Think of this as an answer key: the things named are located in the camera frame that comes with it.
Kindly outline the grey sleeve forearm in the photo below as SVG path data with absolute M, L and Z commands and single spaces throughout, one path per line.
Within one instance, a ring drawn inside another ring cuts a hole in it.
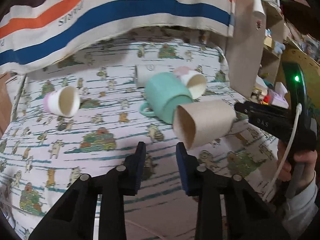
M 315 204 L 317 191 L 316 172 L 314 172 L 310 184 L 302 192 L 285 202 L 285 216 L 282 219 L 282 225 L 291 239 L 298 239 L 315 218 L 319 210 Z

